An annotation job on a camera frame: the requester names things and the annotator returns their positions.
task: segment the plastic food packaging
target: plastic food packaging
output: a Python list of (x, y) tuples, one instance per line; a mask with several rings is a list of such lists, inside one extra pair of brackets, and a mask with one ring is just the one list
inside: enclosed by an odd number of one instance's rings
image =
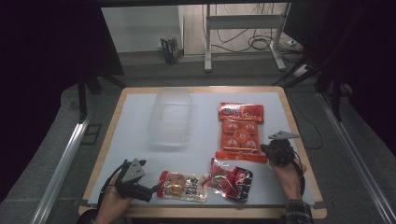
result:
[(252, 120), (264, 122), (264, 106), (253, 104), (220, 103), (219, 119)]
[(219, 104), (221, 139), (216, 158), (267, 163), (260, 148), (259, 125), (264, 120), (263, 105)]
[(184, 146), (189, 140), (192, 99), (188, 89), (161, 88), (155, 98), (148, 130), (155, 143)]
[(250, 190), (253, 173), (249, 170), (229, 165), (212, 159), (210, 175), (205, 185), (224, 198), (236, 202), (246, 202)]
[(207, 197), (205, 182), (204, 175), (163, 171), (157, 197), (204, 203)]

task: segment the black curtain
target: black curtain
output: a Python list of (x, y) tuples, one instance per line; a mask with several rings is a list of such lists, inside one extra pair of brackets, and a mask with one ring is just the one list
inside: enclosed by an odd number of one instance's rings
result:
[(337, 64), (349, 102), (396, 155), (396, 3), (370, 1)]
[(3, 2), (0, 29), (3, 201), (46, 136), (62, 92), (80, 74), (123, 73), (99, 7)]

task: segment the human hand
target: human hand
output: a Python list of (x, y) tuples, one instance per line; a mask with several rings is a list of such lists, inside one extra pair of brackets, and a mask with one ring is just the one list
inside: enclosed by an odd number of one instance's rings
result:
[[(299, 166), (300, 164), (303, 166), (303, 173), (305, 173), (306, 166), (297, 159), (294, 159), (294, 161)], [(277, 181), (279, 182), (283, 189), (283, 192), (285, 193), (286, 199), (301, 200), (303, 196), (300, 194), (301, 184), (296, 168), (291, 163), (286, 166), (278, 166), (271, 161), (269, 163), (274, 170)]]
[(121, 217), (128, 208), (133, 198), (121, 198), (114, 184), (119, 174), (115, 174), (111, 179), (105, 196), (100, 205), (98, 215), (96, 216), (97, 224), (108, 224)]

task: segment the metal stand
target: metal stand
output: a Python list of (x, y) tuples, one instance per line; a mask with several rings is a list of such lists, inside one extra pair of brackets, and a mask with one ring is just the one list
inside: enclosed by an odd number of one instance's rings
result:
[(210, 5), (206, 5), (205, 71), (210, 72), (212, 70), (210, 31), (232, 29), (276, 29), (276, 35), (274, 41), (271, 40), (270, 49), (279, 71), (286, 71), (286, 66), (277, 50), (277, 45), (279, 44), (289, 6), (290, 3), (287, 3), (280, 15), (210, 16)]

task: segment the snack bag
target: snack bag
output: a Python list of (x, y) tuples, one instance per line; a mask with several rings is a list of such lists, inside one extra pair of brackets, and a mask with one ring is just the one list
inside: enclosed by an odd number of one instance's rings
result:
[(259, 124), (264, 120), (263, 105), (219, 104), (221, 138), (216, 158), (267, 163), (260, 148)]
[(243, 203), (248, 200), (252, 179), (253, 173), (249, 170), (238, 166), (229, 168), (212, 158), (210, 175), (204, 184), (224, 198)]
[(219, 119), (253, 120), (264, 122), (264, 106), (252, 104), (220, 103)]
[(204, 203), (207, 197), (205, 181), (204, 175), (163, 171), (157, 197)]

